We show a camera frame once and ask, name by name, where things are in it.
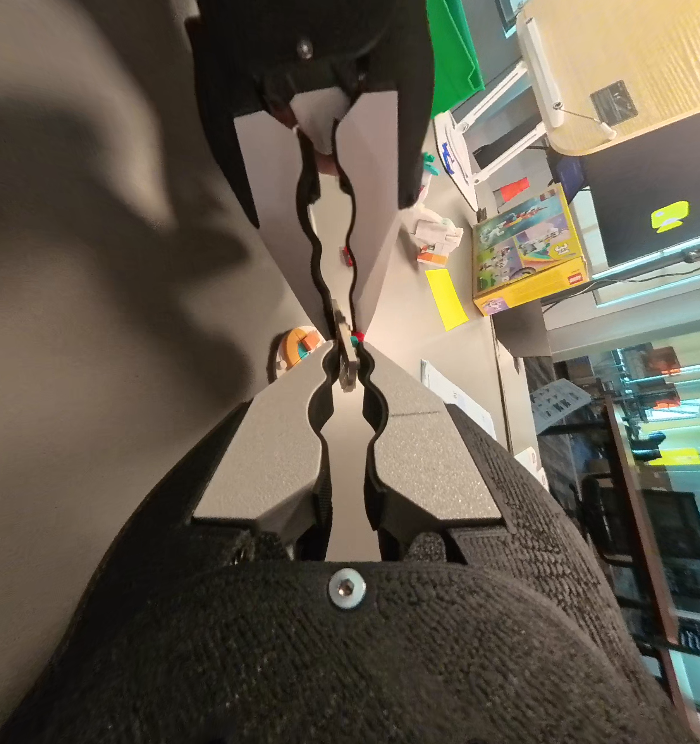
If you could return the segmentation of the round white orange lego assembly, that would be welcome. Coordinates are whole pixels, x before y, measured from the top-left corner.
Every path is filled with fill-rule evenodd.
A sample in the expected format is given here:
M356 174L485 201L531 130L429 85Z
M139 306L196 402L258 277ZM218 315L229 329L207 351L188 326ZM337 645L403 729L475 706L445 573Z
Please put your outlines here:
M277 381L277 379L282 377L285 373L296 367L304 358L312 354L310 353L307 356L300 358L298 351L299 340L310 333L316 333L318 335L319 339L322 341L320 346L326 342L325 337L318 331L318 329L310 325L301 325L287 330L273 341L267 365L269 384Z

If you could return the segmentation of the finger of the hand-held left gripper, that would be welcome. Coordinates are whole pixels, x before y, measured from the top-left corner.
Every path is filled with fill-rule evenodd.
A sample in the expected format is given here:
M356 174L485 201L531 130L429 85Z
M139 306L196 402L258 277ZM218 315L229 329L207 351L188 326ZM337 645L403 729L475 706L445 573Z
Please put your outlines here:
M374 91L358 97L334 132L353 207L346 240L354 264L349 300L361 334L375 315L399 227L397 126L397 92Z
M310 216L320 195L313 144L299 127L289 128L268 112L237 117L234 127L258 233L308 319L334 338L322 246Z

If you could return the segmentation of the yellow sticky note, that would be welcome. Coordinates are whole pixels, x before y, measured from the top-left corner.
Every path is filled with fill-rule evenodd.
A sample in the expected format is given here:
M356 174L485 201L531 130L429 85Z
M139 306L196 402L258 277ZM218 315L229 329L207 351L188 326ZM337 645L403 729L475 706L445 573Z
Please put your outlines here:
M444 330L450 332L469 321L447 269L426 270L429 288L438 309Z

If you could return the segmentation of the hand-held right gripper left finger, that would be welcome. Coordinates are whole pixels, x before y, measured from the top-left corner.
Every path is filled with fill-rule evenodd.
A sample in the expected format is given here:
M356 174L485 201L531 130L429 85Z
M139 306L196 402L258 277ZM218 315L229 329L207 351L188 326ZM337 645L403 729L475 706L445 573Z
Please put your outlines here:
M314 489L326 464L321 430L332 408L328 341L256 395L217 464L193 518L274 534L318 523Z

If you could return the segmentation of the lego instruction booklet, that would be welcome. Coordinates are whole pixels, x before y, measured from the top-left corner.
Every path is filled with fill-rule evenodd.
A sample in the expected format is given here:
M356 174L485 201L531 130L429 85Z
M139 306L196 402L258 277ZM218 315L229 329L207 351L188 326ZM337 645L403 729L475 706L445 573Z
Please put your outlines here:
M448 380L426 359L420 360L420 381L423 386L440 397L445 404L457 406L468 418L483 428L485 433L494 441L497 441L494 419L491 414L461 388Z

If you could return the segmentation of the light wooden desk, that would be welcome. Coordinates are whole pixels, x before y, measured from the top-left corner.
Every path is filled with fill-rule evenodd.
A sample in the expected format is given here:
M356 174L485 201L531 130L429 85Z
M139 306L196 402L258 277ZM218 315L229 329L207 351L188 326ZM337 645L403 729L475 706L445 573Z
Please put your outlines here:
M531 1L516 17L549 144L590 155L700 113L700 1Z

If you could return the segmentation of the white lego plate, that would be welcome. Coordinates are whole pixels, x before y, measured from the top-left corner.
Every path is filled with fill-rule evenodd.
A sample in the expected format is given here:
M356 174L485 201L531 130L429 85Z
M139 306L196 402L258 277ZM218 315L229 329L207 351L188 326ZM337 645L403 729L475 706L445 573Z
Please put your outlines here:
M330 306L339 354L338 381L345 393L351 393L358 383L361 366L357 349L359 342L355 336L351 320L340 307L339 302L332 298Z

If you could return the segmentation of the white lego model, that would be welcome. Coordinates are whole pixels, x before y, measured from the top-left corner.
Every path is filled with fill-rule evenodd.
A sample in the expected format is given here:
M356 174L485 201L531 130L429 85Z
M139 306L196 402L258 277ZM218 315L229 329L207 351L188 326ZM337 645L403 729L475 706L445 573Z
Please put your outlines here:
M417 262L436 268L447 266L464 237L463 228L424 206L415 208L410 226L411 240L418 249Z

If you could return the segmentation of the printed paper sheet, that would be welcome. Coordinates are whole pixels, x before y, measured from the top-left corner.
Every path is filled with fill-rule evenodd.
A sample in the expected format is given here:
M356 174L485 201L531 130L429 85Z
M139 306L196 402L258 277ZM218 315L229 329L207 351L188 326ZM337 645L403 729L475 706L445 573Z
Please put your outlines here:
M537 435L566 416L590 404L593 396L568 379L556 379L530 393L531 414Z

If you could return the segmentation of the brown wooden rail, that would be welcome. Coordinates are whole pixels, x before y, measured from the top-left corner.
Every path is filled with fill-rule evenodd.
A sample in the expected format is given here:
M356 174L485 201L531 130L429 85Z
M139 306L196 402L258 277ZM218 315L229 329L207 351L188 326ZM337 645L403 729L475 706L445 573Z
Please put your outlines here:
M684 725L692 729L696 714L688 711L670 654L671 646L679 640L679 621L664 576L659 547L643 499L633 453L624 423L620 420L611 396L603 395L601 409L607 437L608 474L616 493L624 499L627 508L633 558L649 599L653 620L659 629L659 641L653 644L653 651L659 661L661 676L672 706Z

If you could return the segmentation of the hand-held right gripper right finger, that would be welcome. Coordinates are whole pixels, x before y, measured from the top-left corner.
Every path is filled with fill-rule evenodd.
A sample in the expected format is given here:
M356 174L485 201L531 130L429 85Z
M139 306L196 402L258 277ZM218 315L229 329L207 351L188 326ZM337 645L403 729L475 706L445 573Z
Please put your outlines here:
M360 345L363 416L373 435L364 499L378 534L503 523L444 401L371 346Z

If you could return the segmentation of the yellow lego box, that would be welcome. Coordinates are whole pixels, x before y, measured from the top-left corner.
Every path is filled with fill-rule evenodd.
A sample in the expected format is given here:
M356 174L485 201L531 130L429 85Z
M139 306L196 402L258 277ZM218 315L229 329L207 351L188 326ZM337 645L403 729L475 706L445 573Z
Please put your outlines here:
M560 183L473 227L473 279L473 302L486 317L589 281Z

